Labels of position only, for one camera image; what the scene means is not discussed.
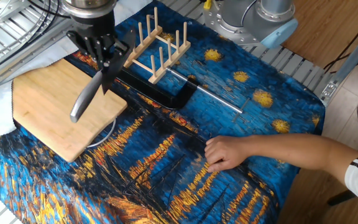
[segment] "finger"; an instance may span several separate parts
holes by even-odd
[[[208,141],[206,141],[206,145],[209,145],[209,144],[211,144],[214,140],[216,139],[216,137],[215,138],[211,138],[210,140],[208,140]]]
[[[210,155],[212,155],[212,153],[216,150],[216,147],[211,147],[210,149],[208,149],[206,152],[205,152],[205,158],[208,159],[208,157]]]
[[[209,150],[211,150],[211,149],[214,148],[214,147],[215,147],[215,144],[209,144],[209,145],[207,145],[207,146],[205,147],[204,151],[205,151],[205,152],[208,152]]]
[[[231,161],[217,162],[215,164],[210,165],[210,167],[208,168],[208,172],[217,172],[231,168],[233,168]]]
[[[215,150],[211,155],[206,158],[206,161],[212,165],[223,158],[224,152],[222,150]]]

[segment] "bamboo cutting board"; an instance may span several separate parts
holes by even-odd
[[[70,111],[91,77],[62,59],[13,81],[13,117],[51,150],[74,161],[127,107],[125,100],[99,88],[77,123]]]

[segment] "table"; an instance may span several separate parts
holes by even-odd
[[[118,36],[138,21],[145,27],[145,15],[153,14],[155,6],[166,37],[188,23],[191,48],[174,69],[194,75],[208,90],[237,106],[250,98],[245,113],[233,123],[235,112],[199,91],[184,108],[172,111],[116,82],[112,90],[128,102],[128,109],[117,118],[107,142],[72,163],[19,125],[0,137],[0,199],[23,223],[277,221],[299,168],[250,157],[236,169],[209,174],[203,157],[205,140],[220,134],[321,134],[323,104],[295,79],[159,2],[117,26]],[[150,55],[158,55],[160,46],[152,44],[138,60],[150,66]],[[84,56],[71,55],[67,60],[94,75]],[[135,65],[130,70],[149,78]],[[172,94],[182,85],[169,74],[157,84]]]

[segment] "human arm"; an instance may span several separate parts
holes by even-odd
[[[250,156],[265,156],[305,169],[324,170],[345,184],[346,170],[358,158],[358,151],[311,134],[218,136],[207,141],[205,156],[210,172],[232,169]]]

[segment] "human hand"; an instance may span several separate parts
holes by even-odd
[[[208,172],[232,169],[252,156],[253,137],[235,138],[218,136],[206,142],[205,158],[210,164]]]

